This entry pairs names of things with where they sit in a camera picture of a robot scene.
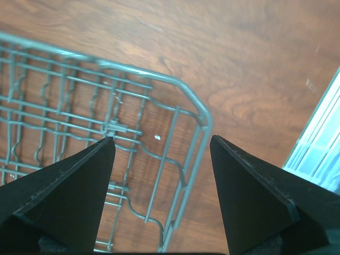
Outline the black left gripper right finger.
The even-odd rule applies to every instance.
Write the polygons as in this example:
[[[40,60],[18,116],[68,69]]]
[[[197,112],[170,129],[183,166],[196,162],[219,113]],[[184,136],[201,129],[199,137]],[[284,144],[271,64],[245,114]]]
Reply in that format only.
[[[219,135],[210,154],[231,254],[339,253],[339,195]]]

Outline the grey wire dish rack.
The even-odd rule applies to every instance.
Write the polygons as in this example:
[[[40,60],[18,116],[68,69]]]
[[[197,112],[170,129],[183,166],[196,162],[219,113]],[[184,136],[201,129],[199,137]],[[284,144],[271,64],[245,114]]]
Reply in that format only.
[[[97,252],[168,250],[212,127],[178,78],[1,33],[1,186],[110,137]]]

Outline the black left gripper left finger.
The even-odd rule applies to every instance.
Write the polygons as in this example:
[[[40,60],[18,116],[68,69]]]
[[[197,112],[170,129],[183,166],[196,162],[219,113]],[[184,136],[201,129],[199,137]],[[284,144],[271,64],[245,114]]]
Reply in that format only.
[[[93,252],[113,138],[1,187],[2,252]]]

